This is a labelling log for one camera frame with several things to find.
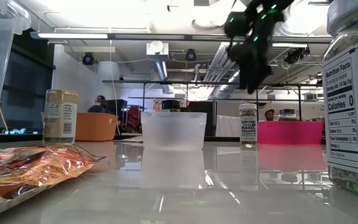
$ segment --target jar lid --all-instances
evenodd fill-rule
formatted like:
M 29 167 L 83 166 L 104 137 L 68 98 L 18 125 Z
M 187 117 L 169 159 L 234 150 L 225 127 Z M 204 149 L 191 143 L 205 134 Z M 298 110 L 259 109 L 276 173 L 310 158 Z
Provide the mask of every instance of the jar lid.
M 257 106 L 256 104 L 253 104 L 253 103 L 244 103 L 244 104 L 241 104 L 240 107 L 239 107 L 240 110 L 244 110 L 244 109 L 253 109 L 253 110 L 256 110 L 257 109 Z
M 295 114 L 294 109 L 281 109 L 280 114 Z
M 357 22 L 358 0 L 333 1 L 328 8 L 327 32 L 335 36 L 339 29 Z
M 161 102 L 161 109 L 178 109 L 180 110 L 180 101 L 178 100 L 163 100 Z

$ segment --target ceiling fixture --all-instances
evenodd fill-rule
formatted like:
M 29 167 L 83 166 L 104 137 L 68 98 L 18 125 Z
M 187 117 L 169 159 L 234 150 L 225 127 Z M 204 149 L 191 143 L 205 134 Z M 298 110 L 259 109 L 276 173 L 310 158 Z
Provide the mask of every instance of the ceiling fixture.
M 107 34 L 64 34 L 64 33 L 38 33 L 44 39 L 107 39 Z
M 304 48 L 307 47 L 307 44 L 291 44 L 291 43 L 274 43 L 273 47 L 288 47 L 288 48 Z
M 284 62 L 291 65 L 293 63 L 297 63 L 299 60 L 302 60 L 308 54 L 310 54 L 310 49 L 307 45 L 306 47 L 299 47 L 294 51 L 288 52 L 288 55 L 285 57 Z
M 188 62 L 194 62 L 197 59 L 196 51 L 194 49 L 188 49 L 185 59 Z
M 95 63 L 98 63 L 98 61 L 93 56 L 92 52 L 85 52 L 85 56 L 82 58 L 82 63 L 84 65 L 93 65 Z

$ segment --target nutrition facts label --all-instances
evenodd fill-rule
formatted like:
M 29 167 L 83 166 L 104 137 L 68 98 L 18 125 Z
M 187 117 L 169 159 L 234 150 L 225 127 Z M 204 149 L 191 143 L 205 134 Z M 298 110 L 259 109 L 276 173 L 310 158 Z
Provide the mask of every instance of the nutrition facts label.
M 333 61 L 323 70 L 331 157 L 358 162 L 352 59 Z

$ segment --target cap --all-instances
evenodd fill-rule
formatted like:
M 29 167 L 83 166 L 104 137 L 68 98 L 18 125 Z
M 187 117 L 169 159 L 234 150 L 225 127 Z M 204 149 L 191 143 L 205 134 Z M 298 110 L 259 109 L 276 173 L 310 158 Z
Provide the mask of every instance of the cap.
M 244 103 L 244 104 L 240 105 L 239 109 L 240 110 L 244 110 L 244 109 L 256 110 L 257 106 L 256 106 L 256 104 L 253 104 L 253 103 Z
M 269 112 L 269 111 L 273 111 L 273 113 L 275 112 L 274 109 L 269 109 L 269 110 L 267 110 L 265 113 L 267 113 L 267 112 Z

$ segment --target black jar lid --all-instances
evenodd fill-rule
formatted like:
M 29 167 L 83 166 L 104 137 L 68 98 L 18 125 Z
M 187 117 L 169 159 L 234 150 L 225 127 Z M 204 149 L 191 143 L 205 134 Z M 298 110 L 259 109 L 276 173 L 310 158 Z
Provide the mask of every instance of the black jar lid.
M 163 109 L 163 110 L 169 110 L 169 109 L 180 110 L 180 101 L 178 101 L 178 100 L 163 100 L 161 102 L 161 109 Z

